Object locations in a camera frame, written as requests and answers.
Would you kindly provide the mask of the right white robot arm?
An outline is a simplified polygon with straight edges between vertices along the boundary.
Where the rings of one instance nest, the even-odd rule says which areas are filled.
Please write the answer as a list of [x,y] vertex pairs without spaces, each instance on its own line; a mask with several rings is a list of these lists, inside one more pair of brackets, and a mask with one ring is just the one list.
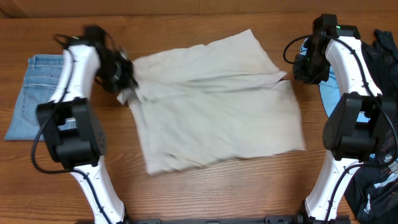
[[336,214],[340,200],[355,172],[394,129],[390,117],[396,106],[373,83],[355,26],[313,24],[302,39],[307,51],[291,63],[295,79],[318,84],[333,70],[340,100],[323,128],[327,152],[320,175],[292,223],[349,223]]

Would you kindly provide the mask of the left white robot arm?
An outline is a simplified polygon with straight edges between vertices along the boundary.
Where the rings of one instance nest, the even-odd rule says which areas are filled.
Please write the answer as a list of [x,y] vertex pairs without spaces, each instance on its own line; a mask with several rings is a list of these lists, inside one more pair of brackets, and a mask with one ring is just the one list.
[[37,135],[44,137],[52,160],[62,165],[59,172],[71,174],[80,185],[95,223],[132,223],[106,169],[106,135],[90,103],[95,81],[110,92],[130,87],[132,62],[105,46],[65,47],[57,88],[36,109]]

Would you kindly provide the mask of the beige cotton shorts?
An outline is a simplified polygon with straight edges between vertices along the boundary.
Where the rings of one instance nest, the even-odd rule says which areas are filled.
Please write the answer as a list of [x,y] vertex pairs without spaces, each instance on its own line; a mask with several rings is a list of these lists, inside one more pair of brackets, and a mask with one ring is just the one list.
[[305,149],[292,83],[251,30],[133,62],[118,95],[150,175]]

